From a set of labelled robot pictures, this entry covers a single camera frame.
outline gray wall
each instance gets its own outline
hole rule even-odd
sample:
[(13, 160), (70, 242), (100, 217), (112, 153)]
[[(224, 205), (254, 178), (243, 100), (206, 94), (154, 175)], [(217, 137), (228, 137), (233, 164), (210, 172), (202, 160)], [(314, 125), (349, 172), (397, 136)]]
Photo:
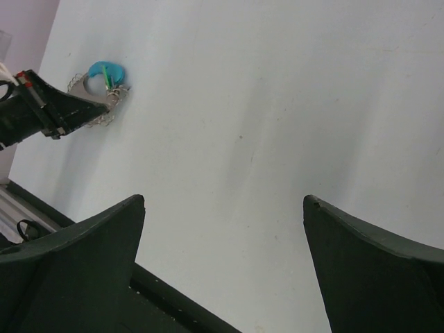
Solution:
[[(0, 1), (0, 30), (12, 35), (5, 65), (12, 73), (38, 71), (59, 0)], [(7, 177), (15, 147), (0, 152), (0, 178)]]

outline blue curved handle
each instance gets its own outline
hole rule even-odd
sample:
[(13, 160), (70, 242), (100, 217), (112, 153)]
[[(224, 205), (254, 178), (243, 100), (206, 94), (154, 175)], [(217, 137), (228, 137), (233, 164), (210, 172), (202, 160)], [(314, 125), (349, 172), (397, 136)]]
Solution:
[(97, 74), (103, 74), (102, 66), (106, 68), (106, 73), (115, 85), (121, 85), (125, 79), (125, 69), (118, 64), (109, 61), (98, 61), (88, 69), (88, 76), (95, 77)]

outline tabletop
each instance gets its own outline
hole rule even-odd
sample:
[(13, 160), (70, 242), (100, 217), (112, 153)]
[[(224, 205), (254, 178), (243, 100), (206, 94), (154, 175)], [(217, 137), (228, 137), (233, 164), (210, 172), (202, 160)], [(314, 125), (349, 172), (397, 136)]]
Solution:
[(138, 264), (242, 332), (329, 332), (305, 195), (444, 248), (443, 6), (62, 0), (41, 77), (109, 60), (130, 97), (10, 178), (75, 221), (142, 194)]

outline white table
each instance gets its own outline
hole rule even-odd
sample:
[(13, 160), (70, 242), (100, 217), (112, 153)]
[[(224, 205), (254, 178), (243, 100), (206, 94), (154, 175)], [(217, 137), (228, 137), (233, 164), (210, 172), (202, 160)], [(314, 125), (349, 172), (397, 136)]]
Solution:
[(444, 247), (443, 6), (61, 1), (41, 76), (111, 60), (131, 97), (10, 177), (77, 221), (143, 194), (143, 267), (243, 332), (329, 332), (304, 195)]

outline white cable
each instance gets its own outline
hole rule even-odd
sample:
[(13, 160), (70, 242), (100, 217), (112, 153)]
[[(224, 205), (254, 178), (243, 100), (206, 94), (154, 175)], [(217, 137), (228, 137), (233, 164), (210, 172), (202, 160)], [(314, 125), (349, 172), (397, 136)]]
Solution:
[(14, 83), (15, 85), (19, 85), (19, 81), (11, 74), (11, 72), (6, 68), (4, 63), (0, 62), (0, 76), (5, 80)]

